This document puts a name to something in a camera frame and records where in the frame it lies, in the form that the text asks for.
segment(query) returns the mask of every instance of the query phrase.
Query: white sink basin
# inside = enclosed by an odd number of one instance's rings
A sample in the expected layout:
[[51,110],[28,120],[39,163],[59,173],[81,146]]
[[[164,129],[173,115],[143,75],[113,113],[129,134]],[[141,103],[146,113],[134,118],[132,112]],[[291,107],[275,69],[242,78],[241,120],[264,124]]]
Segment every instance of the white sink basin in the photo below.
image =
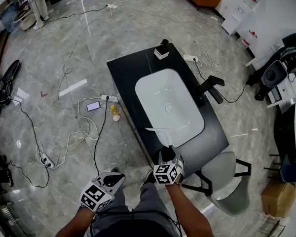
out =
[[[189,141],[204,129],[204,119],[179,74],[164,69],[140,78],[136,94],[153,128],[167,129],[174,147]],[[168,147],[167,135],[155,132]]]

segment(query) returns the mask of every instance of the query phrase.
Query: black table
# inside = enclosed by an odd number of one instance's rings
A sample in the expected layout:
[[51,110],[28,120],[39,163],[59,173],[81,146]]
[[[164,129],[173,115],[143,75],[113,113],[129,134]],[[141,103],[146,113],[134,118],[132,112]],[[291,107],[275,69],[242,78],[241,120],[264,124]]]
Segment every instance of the black table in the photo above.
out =
[[[155,132],[147,131],[143,127],[152,127],[151,123],[135,92],[136,82],[149,74],[163,69],[171,68],[178,72],[191,93],[198,85],[193,72],[175,49],[173,44],[168,44],[170,54],[167,58],[159,60],[154,54],[154,47],[137,53],[133,53],[107,63],[122,108],[130,123],[135,128],[135,135],[142,145],[144,151],[149,154],[153,163],[158,164],[158,150],[163,145]],[[185,177],[193,174],[220,154],[228,145],[228,140],[222,126],[207,97],[203,95],[201,100],[194,101],[205,121],[204,130],[178,147],[185,160]]]

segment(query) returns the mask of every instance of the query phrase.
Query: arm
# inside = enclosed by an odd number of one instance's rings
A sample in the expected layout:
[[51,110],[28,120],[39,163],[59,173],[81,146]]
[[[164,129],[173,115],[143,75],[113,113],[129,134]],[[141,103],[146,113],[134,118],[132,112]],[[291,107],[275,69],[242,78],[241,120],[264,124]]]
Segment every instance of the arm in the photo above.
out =
[[80,209],[75,217],[56,234],[56,237],[83,237],[94,214],[88,208]]
[[176,184],[166,185],[173,206],[187,237],[214,237],[205,216],[191,203]]

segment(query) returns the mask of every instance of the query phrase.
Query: marble floor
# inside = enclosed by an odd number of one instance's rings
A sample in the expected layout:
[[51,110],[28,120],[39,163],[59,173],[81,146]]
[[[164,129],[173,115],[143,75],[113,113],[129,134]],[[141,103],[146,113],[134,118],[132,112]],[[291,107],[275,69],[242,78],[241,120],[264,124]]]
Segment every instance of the marble floor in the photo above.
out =
[[[50,20],[53,20],[73,13],[100,9],[114,2],[122,11],[136,17],[106,8],[46,23],[36,32],[33,29],[28,32],[19,29],[9,36],[1,71],[4,73],[16,59],[22,63],[14,81],[13,94],[15,99],[22,102],[23,110],[33,120],[37,139],[51,158],[55,146],[61,149],[62,154],[65,153],[70,133],[88,129],[85,121],[78,118],[75,112],[61,109],[58,105],[57,90],[67,68],[72,68],[72,71],[65,74],[59,91],[78,82],[81,85],[61,96],[59,104],[76,111],[80,98],[116,95],[106,63],[159,45],[164,38],[160,33],[179,45],[178,50],[182,55],[196,55],[200,47],[206,48],[207,45],[218,48],[221,69],[212,70],[203,76],[214,75],[224,79],[225,87],[220,90],[227,99],[233,100],[241,93],[248,74],[252,72],[244,66],[250,57],[237,45],[235,37],[229,36],[219,26],[219,20],[216,20],[212,12],[206,9],[197,11],[189,0],[63,0],[55,5],[48,3],[48,11]],[[63,69],[73,47],[72,56]],[[217,49],[211,49],[210,54],[216,60],[219,59]],[[203,66],[203,71],[207,71],[206,66]],[[260,194],[267,183],[267,173],[263,167],[271,161],[268,154],[276,151],[273,139],[275,111],[266,108],[266,101],[254,100],[256,91],[255,87],[247,87],[243,96],[234,104],[224,102],[218,105],[209,96],[229,140],[227,150],[234,151],[239,159],[252,164],[249,186],[251,204],[239,217],[229,217],[210,206],[203,194],[185,190],[188,198],[209,219],[217,237],[260,236],[259,227],[265,221]],[[87,103],[81,102],[80,114],[93,119],[100,129],[105,108],[87,112]],[[97,145],[96,161],[101,171],[117,166],[125,173],[124,192],[127,205],[133,208],[139,202],[139,185],[150,166],[124,113],[120,111],[119,122],[114,122],[111,113],[107,113],[107,121]],[[93,125],[90,136],[96,137]],[[81,189],[97,175],[92,159],[95,141],[86,138],[73,151],[82,138],[81,133],[70,137],[66,162],[49,170],[49,183],[44,189],[34,188],[19,169],[10,168],[15,185],[11,189],[4,186],[8,190],[4,197],[15,202],[11,210],[19,218],[25,232],[43,237],[54,236],[75,215]],[[14,164],[23,167],[35,185],[43,186],[47,175],[43,167],[34,164],[35,152],[31,124],[20,112],[19,104],[11,103],[0,115],[0,154],[6,154]],[[59,149],[55,149],[54,154],[58,155]],[[194,176],[187,180],[188,183],[197,181]],[[235,178],[217,196],[222,198],[230,193],[237,182],[239,180]],[[166,190],[164,187],[158,189],[173,215],[174,210]]]

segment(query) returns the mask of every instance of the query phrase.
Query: smartphone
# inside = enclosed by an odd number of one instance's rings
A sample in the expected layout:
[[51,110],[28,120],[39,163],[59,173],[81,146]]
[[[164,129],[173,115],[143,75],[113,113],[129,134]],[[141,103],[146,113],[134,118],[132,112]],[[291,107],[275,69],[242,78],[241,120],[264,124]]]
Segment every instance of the smartphone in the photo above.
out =
[[98,109],[100,108],[100,102],[95,102],[95,103],[92,103],[92,104],[89,104],[87,105],[87,111],[92,111],[92,110],[95,110],[95,109]]

